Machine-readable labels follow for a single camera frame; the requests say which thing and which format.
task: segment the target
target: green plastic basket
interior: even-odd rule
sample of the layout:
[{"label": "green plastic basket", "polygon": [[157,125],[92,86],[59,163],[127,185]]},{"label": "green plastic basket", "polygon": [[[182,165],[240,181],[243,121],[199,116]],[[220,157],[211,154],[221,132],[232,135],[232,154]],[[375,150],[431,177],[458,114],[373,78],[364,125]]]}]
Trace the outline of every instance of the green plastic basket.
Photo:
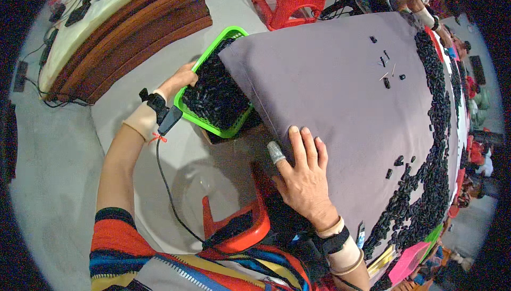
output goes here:
[{"label": "green plastic basket", "polygon": [[[229,26],[226,29],[224,29],[220,35],[213,41],[213,43],[206,49],[204,54],[197,60],[197,63],[192,67],[192,71],[196,72],[197,69],[202,65],[202,63],[208,59],[209,55],[215,50],[215,48],[220,44],[221,41],[226,40],[228,38],[234,38],[238,39],[243,36],[248,36],[248,33],[238,26]],[[187,105],[183,103],[182,96],[184,94],[184,91],[188,88],[188,86],[184,86],[176,95],[174,98],[174,105],[179,108],[183,112],[183,118],[189,120],[190,122],[193,122],[202,128],[214,133],[217,136],[220,136],[222,138],[231,138],[233,137],[241,128],[243,123],[247,120],[250,112],[253,109],[252,103],[249,104],[248,109],[239,116],[238,120],[231,126],[231,128],[223,130],[220,129],[213,124],[211,124],[207,119],[200,118],[197,116],[193,111],[191,111]]]},{"label": "green plastic basket", "polygon": [[433,231],[424,239],[425,243],[431,243],[426,250],[426,253],[424,256],[422,256],[421,263],[424,261],[424,259],[429,255],[429,252],[433,247],[435,246],[436,241],[438,240],[438,237],[440,237],[440,234],[442,233],[442,229],[444,228],[444,224],[439,224]]}]

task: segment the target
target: concrete floor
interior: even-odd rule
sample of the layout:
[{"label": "concrete floor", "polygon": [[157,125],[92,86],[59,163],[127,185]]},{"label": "concrete floor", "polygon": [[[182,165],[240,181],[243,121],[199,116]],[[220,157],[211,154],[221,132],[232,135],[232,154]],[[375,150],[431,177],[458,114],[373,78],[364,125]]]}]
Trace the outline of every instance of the concrete floor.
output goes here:
[{"label": "concrete floor", "polygon": [[[138,92],[156,88],[180,65],[201,54],[227,26],[250,34],[266,31],[250,0],[206,0],[213,26],[163,48],[128,73],[91,108],[49,109],[29,83],[13,93],[18,123],[18,160],[10,191],[15,215],[35,262],[55,290],[90,289],[88,253],[99,174],[113,136],[139,104]],[[43,10],[21,56],[42,44],[50,26]],[[28,77],[37,79],[40,52],[30,55]],[[253,197],[248,163],[267,160],[266,140],[254,135],[214,147],[181,120],[160,146],[163,170],[184,221],[202,235],[201,199],[209,195],[213,217],[224,218]],[[134,174],[136,223],[157,250],[200,249],[176,223],[159,175],[155,144],[146,147]]]}]

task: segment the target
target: gray table cover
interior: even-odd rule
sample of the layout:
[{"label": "gray table cover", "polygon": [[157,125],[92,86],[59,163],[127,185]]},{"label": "gray table cover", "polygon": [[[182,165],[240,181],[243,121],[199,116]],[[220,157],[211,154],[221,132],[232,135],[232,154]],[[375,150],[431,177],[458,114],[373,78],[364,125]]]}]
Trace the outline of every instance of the gray table cover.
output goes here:
[{"label": "gray table cover", "polygon": [[[320,136],[329,154],[329,196],[349,231],[356,235],[365,222],[366,237],[398,189],[405,166],[394,167],[404,155],[415,174],[433,144],[427,115],[432,96],[417,55],[417,29],[399,13],[376,13],[317,22],[235,41],[220,58],[254,104],[265,124],[284,145],[287,130],[307,126]],[[370,36],[378,41],[373,43]],[[386,67],[378,64],[383,57]],[[390,89],[380,77],[392,72]],[[449,152],[450,190],[456,187],[456,116],[451,99]],[[389,180],[387,169],[392,168]],[[410,204],[423,193],[412,192]],[[374,258],[386,249],[374,250]]]}]

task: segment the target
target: arm sleeve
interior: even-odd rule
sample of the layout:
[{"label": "arm sleeve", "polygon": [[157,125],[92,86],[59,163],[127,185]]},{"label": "arm sleeve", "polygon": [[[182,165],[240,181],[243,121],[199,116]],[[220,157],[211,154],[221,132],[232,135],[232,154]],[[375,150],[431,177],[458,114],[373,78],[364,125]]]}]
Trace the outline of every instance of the arm sleeve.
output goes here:
[{"label": "arm sleeve", "polygon": [[115,207],[99,210],[89,255],[92,290],[126,287],[155,254],[137,232],[128,211]]}]

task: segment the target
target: hand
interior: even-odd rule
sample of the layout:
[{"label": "hand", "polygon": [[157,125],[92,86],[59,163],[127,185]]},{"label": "hand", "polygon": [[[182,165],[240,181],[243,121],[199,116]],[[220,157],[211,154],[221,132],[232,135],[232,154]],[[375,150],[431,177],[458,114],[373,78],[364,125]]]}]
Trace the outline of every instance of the hand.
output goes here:
[{"label": "hand", "polygon": [[329,229],[339,221],[336,208],[328,197],[327,147],[307,127],[300,132],[289,128],[295,167],[285,159],[276,165],[281,177],[273,177],[284,202],[307,218],[318,231]]},{"label": "hand", "polygon": [[195,62],[184,64],[172,77],[164,81],[164,83],[158,87],[159,90],[163,91],[167,100],[170,100],[170,98],[184,86],[195,86],[199,77],[191,71],[193,65],[195,65]]},{"label": "hand", "polygon": [[444,45],[445,48],[451,48],[452,47],[452,40],[451,40],[451,34],[443,24],[440,24],[441,28],[437,31],[437,34],[440,36],[440,39],[442,40],[442,45]]}]

